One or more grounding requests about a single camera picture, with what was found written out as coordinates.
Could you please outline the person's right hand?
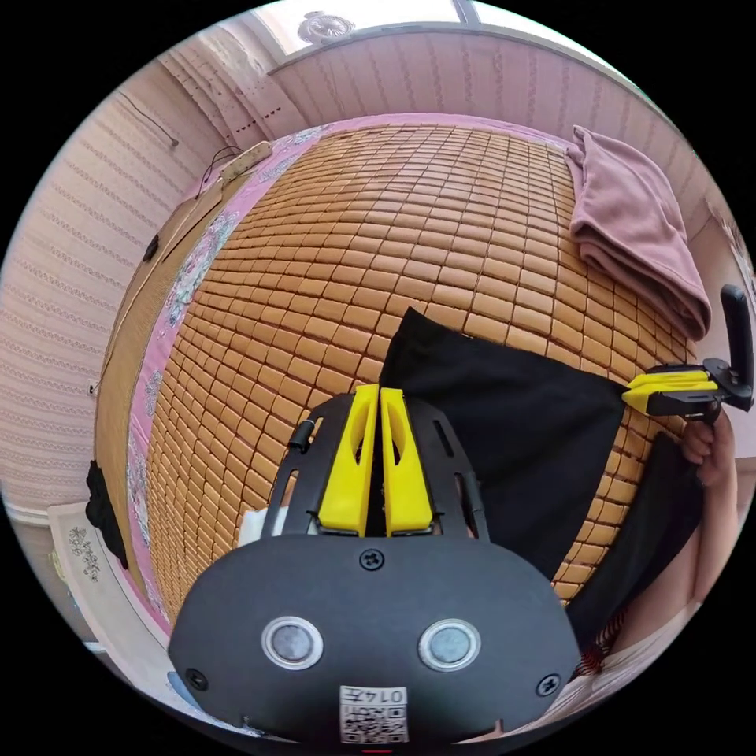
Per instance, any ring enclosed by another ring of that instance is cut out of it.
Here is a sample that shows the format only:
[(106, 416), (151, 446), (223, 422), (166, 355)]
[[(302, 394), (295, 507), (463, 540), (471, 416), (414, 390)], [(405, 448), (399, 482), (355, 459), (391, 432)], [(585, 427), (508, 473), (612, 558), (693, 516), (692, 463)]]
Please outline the person's right hand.
[(688, 421), (680, 445), (684, 457), (697, 466), (705, 488), (723, 488), (735, 476), (735, 438), (724, 411), (712, 424)]

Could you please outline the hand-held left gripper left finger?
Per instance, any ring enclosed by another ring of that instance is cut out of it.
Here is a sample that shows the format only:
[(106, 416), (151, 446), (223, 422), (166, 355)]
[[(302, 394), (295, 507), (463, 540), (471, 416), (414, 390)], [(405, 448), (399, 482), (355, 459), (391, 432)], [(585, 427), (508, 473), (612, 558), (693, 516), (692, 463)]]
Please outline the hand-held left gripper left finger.
[(364, 536), (371, 488), (379, 387), (362, 385), (352, 395), (340, 431), (318, 519), (323, 530)]

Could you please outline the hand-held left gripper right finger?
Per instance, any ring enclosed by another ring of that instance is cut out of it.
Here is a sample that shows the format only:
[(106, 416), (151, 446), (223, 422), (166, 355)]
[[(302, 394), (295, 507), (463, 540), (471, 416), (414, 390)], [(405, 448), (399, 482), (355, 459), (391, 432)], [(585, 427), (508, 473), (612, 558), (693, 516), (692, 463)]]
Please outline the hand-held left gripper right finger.
[(386, 535), (430, 532), (432, 505), (401, 390), (380, 389), (380, 426)]

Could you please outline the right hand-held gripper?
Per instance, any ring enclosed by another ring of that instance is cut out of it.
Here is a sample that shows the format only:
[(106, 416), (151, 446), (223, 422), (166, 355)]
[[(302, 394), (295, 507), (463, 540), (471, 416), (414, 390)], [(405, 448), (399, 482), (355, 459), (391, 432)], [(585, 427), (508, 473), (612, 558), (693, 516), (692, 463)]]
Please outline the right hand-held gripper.
[(701, 365), (658, 365), (633, 378), (622, 399), (654, 417), (714, 422), (731, 398), (731, 378), (731, 366), (720, 358), (707, 358)]

